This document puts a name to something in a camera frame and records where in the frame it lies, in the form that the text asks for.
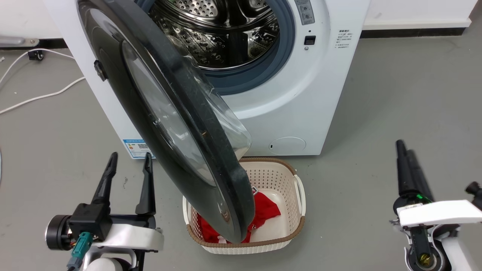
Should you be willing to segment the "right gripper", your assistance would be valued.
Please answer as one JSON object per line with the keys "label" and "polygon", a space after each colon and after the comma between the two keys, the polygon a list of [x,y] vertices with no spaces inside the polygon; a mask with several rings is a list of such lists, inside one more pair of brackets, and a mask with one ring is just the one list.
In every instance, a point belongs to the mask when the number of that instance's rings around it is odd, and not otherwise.
{"label": "right gripper", "polygon": [[[415,188],[429,201],[435,201],[415,151],[396,141],[399,196]],[[401,227],[481,223],[482,211],[466,199],[411,204],[395,209]]]}

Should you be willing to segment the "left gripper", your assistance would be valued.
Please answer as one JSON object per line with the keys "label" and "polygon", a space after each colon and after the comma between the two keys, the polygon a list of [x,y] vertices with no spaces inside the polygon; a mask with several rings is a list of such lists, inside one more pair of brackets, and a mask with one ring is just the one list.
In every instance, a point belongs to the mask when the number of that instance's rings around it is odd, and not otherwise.
{"label": "left gripper", "polygon": [[[112,179],[117,170],[118,153],[113,152],[107,162],[101,180],[92,198],[92,204],[110,204]],[[112,226],[103,242],[95,241],[95,247],[124,248],[143,251],[163,249],[164,236],[156,227],[156,201],[152,155],[147,152],[143,164],[143,185],[137,215],[111,215]]]}

